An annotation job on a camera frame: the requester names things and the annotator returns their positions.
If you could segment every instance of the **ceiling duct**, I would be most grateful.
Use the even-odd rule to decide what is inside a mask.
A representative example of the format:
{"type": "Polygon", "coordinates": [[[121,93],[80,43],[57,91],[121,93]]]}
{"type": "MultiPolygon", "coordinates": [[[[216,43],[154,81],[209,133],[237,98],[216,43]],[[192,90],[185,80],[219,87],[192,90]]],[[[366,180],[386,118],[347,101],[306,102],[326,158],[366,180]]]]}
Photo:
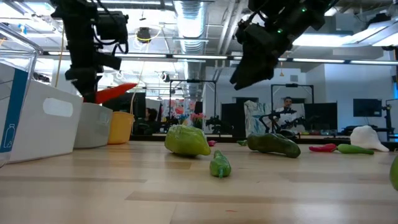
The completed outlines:
{"type": "MultiPolygon", "coordinates": [[[[181,38],[202,38],[206,25],[206,4],[200,1],[175,1],[175,10],[178,14],[178,35],[181,38]]],[[[205,43],[200,40],[181,40],[181,51],[184,54],[203,54],[205,43]]],[[[202,63],[185,62],[185,78],[202,80],[202,63]]],[[[189,97],[201,96],[196,86],[188,85],[189,97]]]]}

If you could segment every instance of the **white storage bin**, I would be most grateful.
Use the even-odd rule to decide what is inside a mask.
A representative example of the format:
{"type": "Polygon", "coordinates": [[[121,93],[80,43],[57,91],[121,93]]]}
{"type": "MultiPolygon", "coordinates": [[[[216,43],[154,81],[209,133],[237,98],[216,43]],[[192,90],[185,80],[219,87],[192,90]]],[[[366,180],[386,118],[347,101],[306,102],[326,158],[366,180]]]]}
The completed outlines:
{"type": "Polygon", "coordinates": [[[30,82],[10,162],[71,153],[83,99],[30,82]]]}
{"type": "Polygon", "coordinates": [[[113,111],[94,103],[83,103],[75,149],[105,146],[108,143],[113,111]]]}

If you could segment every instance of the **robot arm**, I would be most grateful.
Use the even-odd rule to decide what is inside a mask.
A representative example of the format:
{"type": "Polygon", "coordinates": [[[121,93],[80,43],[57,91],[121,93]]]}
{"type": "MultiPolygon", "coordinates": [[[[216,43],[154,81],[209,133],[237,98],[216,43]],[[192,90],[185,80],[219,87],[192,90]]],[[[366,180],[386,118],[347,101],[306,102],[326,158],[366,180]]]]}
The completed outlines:
{"type": "Polygon", "coordinates": [[[72,81],[87,102],[94,103],[97,83],[101,78],[97,73],[104,72],[103,66],[120,69],[121,58],[114,56],[117,47],[121,50],[120,44],[126,45],[125,51],[121,51],[128,53],[126,28],[128,16],[124,16],[120,11],[109,12],[100,0],[96,2],[104,11],[98,11],[97,4],[93,0],[91,2],[51,0],[51,2],[56,6],[51,16],[61,18],[63,21],[68,40],[67,49],[72,61],[65,77],[72,81]],[[104,45],[112,44],[115,44],[112,55],[99,52],[104,45]]]}
{"type": "Polygon", "coordinates": [[[278,58],[292,48],[293,41],[309,27],[319,30],[324,14],[338,0],[249,0],[253,11],[238,24],[236,38],[243,45],[243,57],[231,77],[235,90],[274,76],[278,58]],[[264,27],[251,23],[255,15],[264,27]]]}

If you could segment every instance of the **wooden tabletop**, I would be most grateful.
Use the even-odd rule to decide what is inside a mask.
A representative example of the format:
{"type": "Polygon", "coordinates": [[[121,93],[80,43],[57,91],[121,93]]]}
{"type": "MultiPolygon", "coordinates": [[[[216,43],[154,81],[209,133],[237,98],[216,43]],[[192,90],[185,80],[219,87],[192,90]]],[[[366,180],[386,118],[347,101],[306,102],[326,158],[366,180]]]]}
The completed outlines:
{"type": "Polygon", "coordinates": [[[212,156],[178,157],[163,142],[130,142],[0,169],[0,223],[397,224],[389,183],[394,153],[310,152],[297,159],[217,144],[233,171],[209,174],[212,156]]]}

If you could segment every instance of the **red chili pepper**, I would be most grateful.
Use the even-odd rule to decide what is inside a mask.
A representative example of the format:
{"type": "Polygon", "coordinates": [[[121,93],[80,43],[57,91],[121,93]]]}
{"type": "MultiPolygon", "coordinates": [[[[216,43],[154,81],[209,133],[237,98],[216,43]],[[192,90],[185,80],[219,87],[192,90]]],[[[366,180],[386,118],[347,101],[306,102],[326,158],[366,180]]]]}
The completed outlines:
{"type": "Polygon", "coordinates": [[[213,141],[213,140],[208,141],[207,143],[209,144],[210,147],[213,147],[216,145],[216,141],[213,141]]]}
{"type": "Polygon", "coordinates": [[[310,146],[310,150],[313,152],[333,152],[334,150],[337,149],[337,146],[335,144],[326,144],[324,146],[310,146]]]}

